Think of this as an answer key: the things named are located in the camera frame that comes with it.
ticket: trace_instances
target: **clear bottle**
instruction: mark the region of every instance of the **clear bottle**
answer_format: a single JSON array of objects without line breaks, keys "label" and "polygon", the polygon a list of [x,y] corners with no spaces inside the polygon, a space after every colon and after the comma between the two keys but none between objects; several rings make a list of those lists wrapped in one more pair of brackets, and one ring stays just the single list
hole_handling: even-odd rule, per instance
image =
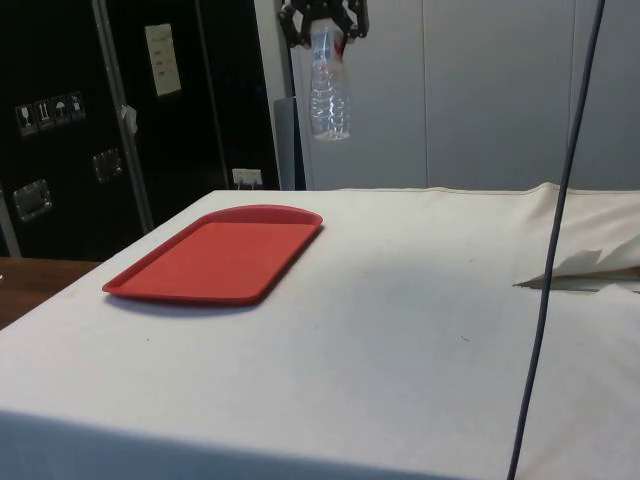
[{"label": "clear bottle", "polygon": [[319,140],[342,140],[350,134],[347,70],[342,61],[340,28],[331,19],[311,24],[310,117]]}]

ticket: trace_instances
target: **cable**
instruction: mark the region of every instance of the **cable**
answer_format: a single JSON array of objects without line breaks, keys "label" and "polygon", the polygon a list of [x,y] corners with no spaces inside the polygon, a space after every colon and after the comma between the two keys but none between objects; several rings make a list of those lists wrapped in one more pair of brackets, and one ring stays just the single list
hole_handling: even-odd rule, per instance
[{"label": "cable", "polygon": [[576,153],[576,145],[578,144],[578,136],[580,135],[580,126],[582,125],[582,116],[584,114],[584,106],[587,101],[587,92],[589,91],[589,81],[591,80],[591,68],[593,67],[593,57],[598,43],[598,34],[600,33],[600,24],[602,23],[602,13],[604,11],[605,0],[598,0],[596,7],[596,16],[591,30],[591,38],[587,49],[587,58],[582,72],[582,86],[580,87],[580,97],[576,108],[576,116],[573,120],[573,128],[571,129],[571,137],[564,160],[564,170],[562,172],[562,181],[560,183],[560,191],[558,193],[558,204],[556,205],[555,218],[553,219],[553,228],[551,230],[551,238],[549,240],[549,251],[547,253],[547,263],[544,271],[544,283],[540,299],[540,311],[538,314],[538,326],[536,328],[536,337],[533,343],[533,351],[531,352],[531,362],[529,363],[529,373],[527,374],[527,382],[524,387],[524,395],[522,396],[522,404],[520,406],[520,416],[518,418],[518,428],[516,430],[516,438],[513,442],[513,453],[511,454],[511,464],[507,480],[514,480],[516,471],[518,470],[518,460],[520,459],[520,449],[522,447],[522,438],[524,436],[524,427],[527,423],[527,413],[529,411],[529,403],[531,402],[531,393],[533,391],[533,382],[536,378],[536,370],[538,369],[538,360],[540,358],[540,348],[542,347],[542,338],[544,336],[544,327],[547,321],[547,307],[549,305],[549,292],[551,291],[551,278],[553,274],[553,263],[556,257],[556,248],[558,246],[558,238],[560,237],[560,224],[562,223],[562,214],[564,213],[564,204],[567,199],[567,189],[569,188],[569,177],[571,176],[571,168],[573,167],[573,157]]}]

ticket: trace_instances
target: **electrical socket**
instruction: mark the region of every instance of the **electrical socket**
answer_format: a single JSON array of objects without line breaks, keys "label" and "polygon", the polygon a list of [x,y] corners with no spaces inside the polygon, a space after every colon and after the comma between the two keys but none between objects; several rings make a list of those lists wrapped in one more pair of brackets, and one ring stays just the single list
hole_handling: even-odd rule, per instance
[{"label": "electrical socket", "polygon": [[238,187],[261,187],[262,171],[257,168],[234,168],[233,183]]}]

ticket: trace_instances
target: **wooden table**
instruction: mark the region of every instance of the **wooden table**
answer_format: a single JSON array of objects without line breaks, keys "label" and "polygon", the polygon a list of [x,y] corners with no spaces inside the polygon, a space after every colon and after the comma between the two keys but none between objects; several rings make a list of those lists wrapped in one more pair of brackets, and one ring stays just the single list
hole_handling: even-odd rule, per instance
[{"label": "wooden table", "polygon": [[98,265],[96,262],[0,257],[0,330]]}]

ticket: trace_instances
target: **red tray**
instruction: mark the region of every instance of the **red tray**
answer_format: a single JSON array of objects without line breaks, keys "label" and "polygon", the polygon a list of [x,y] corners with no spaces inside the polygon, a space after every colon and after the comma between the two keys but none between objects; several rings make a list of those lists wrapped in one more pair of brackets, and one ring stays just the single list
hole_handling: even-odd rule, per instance
[{"label": "red tray", "polygon": [[251,205],[200,218],[102,287],[120,297],[251,305],[321,228],[299,208]]}]

